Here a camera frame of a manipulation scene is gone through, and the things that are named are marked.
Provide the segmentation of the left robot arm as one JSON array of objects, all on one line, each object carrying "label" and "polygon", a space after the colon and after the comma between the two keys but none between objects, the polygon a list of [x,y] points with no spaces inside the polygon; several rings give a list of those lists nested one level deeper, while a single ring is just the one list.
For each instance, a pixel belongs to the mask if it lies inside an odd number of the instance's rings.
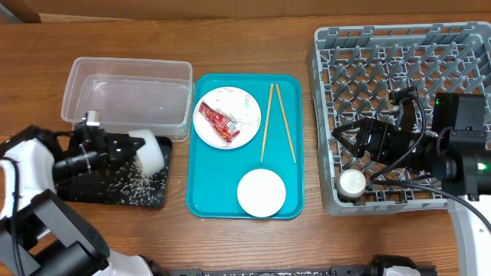
[{"label": "left robot arm", "polygon": [[29,126],[1,144],[5,203],[1,211],[1,261],[16,275],[165,275],[155,261],[109,249],[97,229],[56,194],[63,182],[85,187],[138,158],[152,176],[163,166],[149,130],[107,133],[97,126],[59,132]]}]

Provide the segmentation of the grey bowl with rice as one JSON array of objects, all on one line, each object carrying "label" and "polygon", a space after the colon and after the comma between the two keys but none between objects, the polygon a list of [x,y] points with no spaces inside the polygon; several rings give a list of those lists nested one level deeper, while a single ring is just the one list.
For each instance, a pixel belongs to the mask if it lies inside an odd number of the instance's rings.
[{"label": "grey bowl with rice", "polygon": [[160,145],[150,130],[132,130],[128,135],[133,138],[141,138],[145,144],[137,150],[137,160],[141,172],[148,178],[158,173],[164,166],[165,161]]}]

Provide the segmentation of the white paper cup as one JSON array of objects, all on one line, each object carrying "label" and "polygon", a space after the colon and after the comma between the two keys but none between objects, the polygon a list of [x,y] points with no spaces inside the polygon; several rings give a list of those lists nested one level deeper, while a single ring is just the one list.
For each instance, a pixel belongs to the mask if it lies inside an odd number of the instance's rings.
[{"label": "white paper cup", "polygon": [[356,169],[346,169],[338,178],[338,194],[346,199],[358,199],[367,187],[364,174]]}]

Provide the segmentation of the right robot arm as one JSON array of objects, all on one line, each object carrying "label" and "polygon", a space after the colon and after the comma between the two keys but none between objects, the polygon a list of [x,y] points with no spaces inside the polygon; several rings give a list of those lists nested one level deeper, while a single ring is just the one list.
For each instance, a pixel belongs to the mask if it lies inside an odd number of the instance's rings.
[{"label": "right robot arm", "polygon": [[449,199],[461,275],[490,273],[490,151],[486,148],[486,98],[477,94],[438,93],[432,136],[427,121],[413,126],[424,112],[417,89],[392,90],[390,102],[400,121],[363,118],[332,130],[353,156],[370,153],[385,167],[368,184],[399,186],[437,193]]}]

